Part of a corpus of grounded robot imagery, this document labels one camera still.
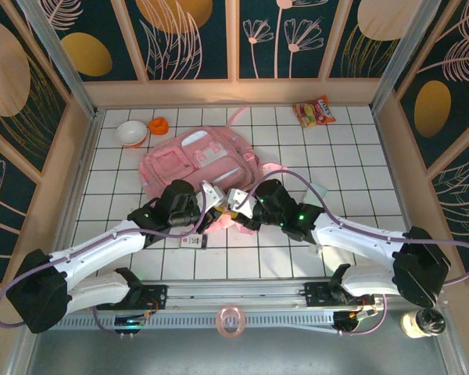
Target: grid tile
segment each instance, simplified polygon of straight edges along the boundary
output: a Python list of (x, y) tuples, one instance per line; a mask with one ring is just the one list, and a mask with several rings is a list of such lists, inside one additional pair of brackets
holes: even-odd
[[(403, 230), (403, 218), (369, 109), (350, 108), (331, 107), (336, 123), (302, 129), (290, 105), (256, 106), (237, 116), (233, 131), (256, 144), (254, 149), (262, 163), (283, 164), (306, 180), (325, 186), (328, 193), (324, 200), (335, 215), (347, 214), (349, 220), (371, 227)], [(73, 241), (86, 241), (115, 227), (148, 201), (142, 194), (138, 166), (149, 148), (197, 129), (202, 123), (224, 125), (236, 109), (108, 111)], [(130, 118), (146, 123), (159, 116), (169, 122), (166, 135), (150, 137), (142, 148), (120, 147), (114, 136), (122, 122)], [(284, 175), (279, 179), (290, 196), (301, 202), (306, 188), (293, 177)], [(190, 228), (173, 228), (171, 233), (181, 234)], [(289, 240), (279, 227), (264, 226), (253, 236), (240, 234), (236, 227), (208, 235), (207, 250), (179, 248), (178, 239), (168, 238), (119, 259), (102, 272), (127, 266), (142, 280), (320, 277), (325, 272), (330, 276), (341, 263), (371, 263), (340, 249), (317, 252), (304, 242)]]

